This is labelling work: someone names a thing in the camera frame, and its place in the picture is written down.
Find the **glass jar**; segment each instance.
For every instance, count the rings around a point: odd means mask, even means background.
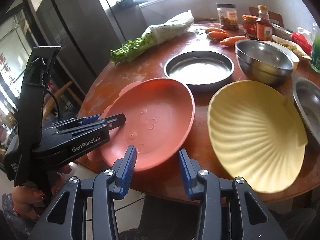
[[[316,22],[313,23],[312,37],[313,42],[310,66],[318,73],[320,73],[320,29]]]
[[[242,15],[242,24],[243,24],[243,30],[244,34],[249,38],[249,39],[257,39],[257,21],[258,17],[257,16],[252,16],[252,15]]]
[[[220,28],[238,30],[238,14],[234,4],[217,3]]]

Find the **person's hand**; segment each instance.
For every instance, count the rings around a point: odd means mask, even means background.
[[[66,165],[58,170],[58,172],[64,174],[70,174],[71,167]],[[52,195],[56,195],[61,187],[65,184],[68,177],[58,176],[54,186],[51,189]],[[41,190],[27,187],[27,186],[17,186],[13,187],[12,190],[12,200],[13,207],[19,215],[24,218],[31,220],[38,220],[39,215],[33,209],[32,204],[39,203],[43,200],[45,195]]]

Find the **yellow bowl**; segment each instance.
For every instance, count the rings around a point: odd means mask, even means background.
[[[293,103],[257,81],[221,88],[208,108],[213,150],[232,176],[257,192],[274,193],[297,178],[308,143]]]

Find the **cable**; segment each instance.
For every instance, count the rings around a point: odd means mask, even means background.
[[[125,206],[123,206],[123,207],[121,207],[121,208],[118,208],[118,209],[115,210],[115,212],[117,212],[117,211],[119,211],[119,210],[121,210],[121,209],[123,209],[123,208],[125,208],[125,207],[128,207],[128,206],[130,206],[130,205],[132,205],[132,204],[134,204],[134,203],[136,203],[136,202],[138,202],[138,201],[140,201],[140,200],[142,200],[142,199],[144,199],[144,198],[145,198],[145,197],[139,198],[139,199],[137,199],[136,201],[133,201],[132,203],[130,203],[130,204],[128,204],[128,205],[125,205]]]
[[[58,111],[58,122],[60,122],[60,109],[59,109],[58,101],[57,101],[56,97],[55,97],[49,90],[47,90],[47,93],[48,93],[50,96],[52,96],[53,100],[54,100],[55,103],[56,103],[57,111]]]
[[[128,206],[130,206],[130,205],[132,205],[132,204],[134,204],[134,203],[136,203],[136,202],[138,202],[139,200],[142,200],[142,199],[144,199],[144,198],[145,198],[145,197],[139,198],[139,199],[137,199],[136,201],[133,201],[132,203],[130,203],[130,204],[128,204],[128,205],[125,205],[125,206],[123,206],[123,207],[121,207],[121,208],[118,208],[118,209],[115,210],[115,212],[117,212],[117,211],[119,211],[119,210],[121,210],[121,209],[123,209],[123,208],[125,208],[125,207],[128,207]]]

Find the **white bowl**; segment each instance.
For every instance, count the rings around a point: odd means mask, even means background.
[[[283,53],[287,54],[291,58],[291,60],[293,61],[293,65],[294,65],[293,70],[297,69],[298,63],[300,62],[300,60],[299,60],[298,56],[296,54],[294,54],[291,50],[289,50],[286,47],[284,47],[276,42],[273,42],[273,41],[263,41],[263,43],[274,46],[277,49],[281,50]]]
[[[288,41],[288,40],[281,39],[281,38],[279,38],[278,36],[275,36],[275,35],[272,35],[272,39],[276,43],[283,42],[283,43],[287,43],[287,44],[296,46],[297,50],[302,54],[302,56],[300,56],[299,54],[295,53],[300,60],[304,60],[304,59],[311,60],[311,57],[309,57],[309,55],[307,53],[305,53],[304,50],[297,43],[295,43],[293,41]]]
[[[279,25],[276,25],[274,23],[272,23],[272,27],[273,27],[273,34],[275,36],[278,36],[282,39],[291,41],[292,40],[292,33],[289,31],[286,31],[284,28],[282,28]]]

